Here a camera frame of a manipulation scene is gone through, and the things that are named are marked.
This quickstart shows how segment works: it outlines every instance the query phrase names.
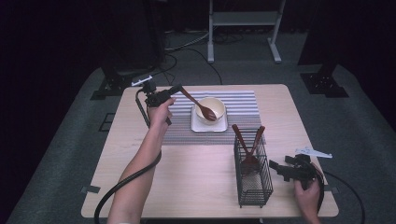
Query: utensil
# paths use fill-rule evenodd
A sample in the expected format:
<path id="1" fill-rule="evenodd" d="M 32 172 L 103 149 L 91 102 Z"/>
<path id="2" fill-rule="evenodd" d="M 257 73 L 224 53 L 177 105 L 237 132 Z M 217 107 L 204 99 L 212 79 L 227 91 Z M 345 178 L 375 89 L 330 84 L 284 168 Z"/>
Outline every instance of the utensil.
<path id="1" fill-rule="evenodd" d="M 254 150 L 252 149 L 250 152 L 248 151 L 248 148 L 245 144 L 245 141 L 244 141 L 244 138 L 242 137 L 241 132 L 239 131 L 238 126 L 236 124 L 233 124 L 232 127 L 233 127 L 233 131 L 236 134 L 236 137 L 238 138 L 239 142 L 242 145 L 242 148 L 245 150 L 245 153 L 246 153 L 246 157 L 241 161 L 241 164 L 257 164 L 257 163 L 259 163 L 259 160 L 257 160 L 257 158 L 255 156 L 253 156 Z"/>
<path id="2" fill-rule="evenodd" d="M 234 131 L 235 134 L 236 134 L 236 137 L 237 137 L 238 140 L 239 140 L 239 143 L 241 143 L 242 148 L 245 150 L 245 153 L 248 154 L 249 152 L 248 152 L 247 145 L 245 144 L 244 138 L 242 137 L 242 134 L 241 134 L 241 132 L 239 131 L 238 125 L 233 124 L 232 127 L 233 127 L 233 131 Z"/>
<path id="3" fill-rule="evenodd" d="M 187 98 L 189 98 L 191 101 L 199 106 L 202 114 L 204 115 L 204 118 L 210 121 L 215 121 L 217 119 L 216 114 L 215 112 L 213 112 L 213 110 L 198 103 L 198 101 L 196 101 L 184 88 L 181 88 L 181 93 L 183 93 Z"/>
<path id="4" fill-rule="evenodd" d="M 264 132 L 265 127 L 260 126 L 260 128 L 256 132 L 256 137 L 254 138 L 253 142 L 253 147 L 251 148 L 251 151 L 247 154 L 247 160 L 253 160 L 254 162 L 257 161 L 257 159 L 253 156 L 254 150 L 256 150 L 257 145 L 260 142 L 260 139 L 262 138 L 262 133 Z"/>

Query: white shelf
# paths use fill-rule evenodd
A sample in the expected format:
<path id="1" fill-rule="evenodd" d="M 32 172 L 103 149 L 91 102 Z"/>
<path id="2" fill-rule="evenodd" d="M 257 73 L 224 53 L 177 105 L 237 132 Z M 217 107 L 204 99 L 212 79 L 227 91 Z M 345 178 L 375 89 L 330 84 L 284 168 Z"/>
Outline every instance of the white shelf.
<path id="1" fill-rule="evenodd" d="M 276 17 L 276 11 L 213 12 L 213 25 L 275 25 Z"/>
<path id="2" fill-rule="evenodd" d="M 275 63 L 281 63 L 279 52 L 276 47 L 276 36 L 279 30 L 280 21 L 282 20 L 283 9 L 286 0 L 281 0 L 278 11 L 231 11 L 216 12 L 213 11 L 213 0 L 209 3 L 209 39 L 207 41 L 207 61 L 215 61 L 215 52 L 213 46 L 213 28 L 214 26 L 244 26 L 244 25 L 273 25 L 274 31 L 272 37 L 268 38 L 270 50 L 274 56 Z"/>

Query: wooden spoon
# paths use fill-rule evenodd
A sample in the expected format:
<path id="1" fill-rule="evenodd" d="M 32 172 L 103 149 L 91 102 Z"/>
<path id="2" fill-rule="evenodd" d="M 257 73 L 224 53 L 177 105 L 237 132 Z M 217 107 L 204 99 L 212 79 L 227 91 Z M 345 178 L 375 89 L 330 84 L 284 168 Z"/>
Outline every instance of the wooden spoon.
<path id="1" fill-rule="evenodd" d="M 204 115 L 204 118 L 210 121 L 215 121 L 217 119 L 215 112 L 213 112 L 213 110 L 207 108 L 206 106 L 201 105 L 200 103 L 198 103 L 198 101 L 196 101 L 186 90 L 184 90 L 184 88 L 181 88 L 181 92 L 187 97 L 189 98 L 191 101 L 193 101 L 196 105 L 199 106 L 199 108 L 201 109 L 202 114 Z"/>
<path id="2" fill-rule="evenodd" d="M 253 155 L 254 150 L 256 150 L 257 145 L 259 144 L 260 139 L 262 138 L 262 133 L 264 132 L 265 127 L 260 126 L 260 128 L 256 132 L 256 137 L 254 139 L 253 147 L 251 148 L 251 151 L 249 152 L 250 155 Z"/>
<path id="3" fill-rule="evenodd" d="M 233 127 L 233 131 L 236 134 L 236 137 L 238 138 L 239 142 L 242 145 L 242 148 L 245 150 L 245 153 L 249 154 L 247 145 L 245 144 L 245 141 L 244 141 L 244 138 L 242 137 L 241 131 L 239 131 L 238 125 L 233 124 L 232 127 Z"/>

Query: gray carpet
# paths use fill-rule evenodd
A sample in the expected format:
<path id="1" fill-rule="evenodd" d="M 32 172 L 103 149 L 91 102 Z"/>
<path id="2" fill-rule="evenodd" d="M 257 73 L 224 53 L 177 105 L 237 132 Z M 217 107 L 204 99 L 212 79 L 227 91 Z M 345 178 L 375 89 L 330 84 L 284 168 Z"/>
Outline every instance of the gray carpet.
<path id="1" fill-rule="evenodd" d="M 215 63 L 223 85 L 285 84 L 316 150 L 333 154 L 319 159 L 323 170 L 344 179 L 357 191 L 365 207 L 366 223 L 394 223 L 396 208 L 396 134 L 361 90 L 357 79 L 342 66 L 333 73 L 348 98 L 326 98 L 308 93 L 300 73 L 316 72 L 318 66 L 297 66 L 306 34 L 279 34 L 276 44 L 282 57 L 274 64 L 266 39 L 269 34 L 236 35 L 241 41 L 215 45 Z M 197 35 L 170 34 L 167 47 L 193 40 Z M 220 78 L 206 63 L 206 45 L 197 44 L 170 53 L 177 65 L 154 77 L 158 86 L 219 85 Z M 175 58 L 166 56 L 163 69 Z M 99 160 L 107 132 L 99 132 L 107 113 L 116 112 L 119 96 L 90 100 L 104 79 L 100 68 L 92 72 L 7 223 L 93 223 L 80 214 L 85 194 Z M 340 213 L 323 223 L 361 223 L 361 207 L 352 191 L 327 175 L 338 188 L 335 200 Z M 148 220 L 148 223 L 259 223 L 237 220 Z M 264 223 L 304 223 L 300 218 L 265 219 Z"/>

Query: white bowl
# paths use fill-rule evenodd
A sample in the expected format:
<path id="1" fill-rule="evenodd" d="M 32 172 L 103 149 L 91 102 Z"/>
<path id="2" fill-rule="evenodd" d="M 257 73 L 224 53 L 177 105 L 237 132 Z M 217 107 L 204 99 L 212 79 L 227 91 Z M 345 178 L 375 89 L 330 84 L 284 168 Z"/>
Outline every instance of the white bowl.
<path id="1" fill-rule="evenodd" d="M 225 105 L 224 103 L 215 97 L 206 97 L 200 101 L 198 101 L 203 106 L 206 106 L 207 108 L 211 109 L 215 115 L 216 115 L 216 120 L 208 120 L 204 118 L 204 115 L 202 114 L 201 109 L 199 108 L 198 105 L 195 105 L 195 113 L 197 114 L 198 120 L 200 120 L 202 123 L 207 124 L 207 125 L 213 125 L 219 122 L 219 120 L 224 116 L 225 114 Z"/>

